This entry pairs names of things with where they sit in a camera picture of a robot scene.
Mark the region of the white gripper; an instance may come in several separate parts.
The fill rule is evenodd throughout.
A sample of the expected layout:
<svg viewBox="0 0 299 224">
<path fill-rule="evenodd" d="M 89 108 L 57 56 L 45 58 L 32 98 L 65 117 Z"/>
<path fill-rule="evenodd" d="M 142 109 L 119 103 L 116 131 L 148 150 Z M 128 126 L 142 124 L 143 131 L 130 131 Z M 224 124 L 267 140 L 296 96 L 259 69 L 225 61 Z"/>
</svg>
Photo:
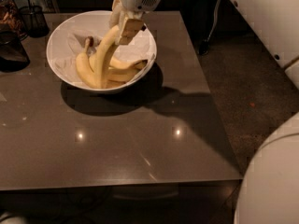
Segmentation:
<svg viewBox="0 0 299 224">
<path fill-rule="evenodd" d="M 116 45 L 128 45 L 144 27 L 140 19 L 125 16 L 125 9 L 131 12 L 150 12 L 156 9 L 161 0 L 113 0 L 109 27 L 118 27 Z"/>
</svg>

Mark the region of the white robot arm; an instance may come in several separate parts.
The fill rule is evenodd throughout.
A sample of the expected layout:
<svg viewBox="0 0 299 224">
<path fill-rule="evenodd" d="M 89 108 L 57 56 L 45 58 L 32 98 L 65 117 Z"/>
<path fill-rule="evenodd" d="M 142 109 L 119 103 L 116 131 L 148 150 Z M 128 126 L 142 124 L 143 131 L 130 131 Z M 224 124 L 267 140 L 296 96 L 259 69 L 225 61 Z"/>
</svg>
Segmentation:
<svg viewBox="0 0 299 224">
<path fill-rule="evenodd" d="M 217 0 L 174 2 L 191 33 Z M 244 179 L 211 224 L 299 224 L 299 0 L 229 0 L 271 55 L 226 42 L 209 83 Z"/>
</svg>

